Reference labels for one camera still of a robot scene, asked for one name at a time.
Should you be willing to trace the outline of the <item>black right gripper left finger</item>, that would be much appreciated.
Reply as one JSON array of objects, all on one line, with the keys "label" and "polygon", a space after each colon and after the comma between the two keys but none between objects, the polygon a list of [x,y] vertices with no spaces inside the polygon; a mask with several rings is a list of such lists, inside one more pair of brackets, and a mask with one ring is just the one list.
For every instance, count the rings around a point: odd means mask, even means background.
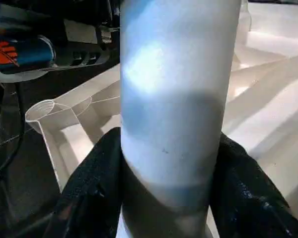
[{"label": "black right gripper left finger", "polygon": [[122,204],[120,128],[108,131],[75,169],[46,229],[48,238],[114,238]]}]

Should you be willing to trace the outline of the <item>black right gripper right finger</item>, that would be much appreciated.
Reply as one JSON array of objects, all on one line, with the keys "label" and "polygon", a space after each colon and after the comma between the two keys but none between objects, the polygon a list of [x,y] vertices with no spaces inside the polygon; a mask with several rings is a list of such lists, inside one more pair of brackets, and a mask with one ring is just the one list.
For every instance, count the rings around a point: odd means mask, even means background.
[{"label": "black right gripper right finger", "polygon": [[222,238],[298,238],[298,219],[259,164],[221,134],[210,199]]}]

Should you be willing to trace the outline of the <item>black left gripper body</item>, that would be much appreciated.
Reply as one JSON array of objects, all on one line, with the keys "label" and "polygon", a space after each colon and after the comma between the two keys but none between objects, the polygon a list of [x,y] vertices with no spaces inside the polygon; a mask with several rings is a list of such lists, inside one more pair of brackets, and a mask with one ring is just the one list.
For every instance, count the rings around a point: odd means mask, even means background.
[{"label": "black left gripper body", "polygon": [[0,72],[43,72],[106,63],[120,27],[43,15],[27,20],[0,15]]}]

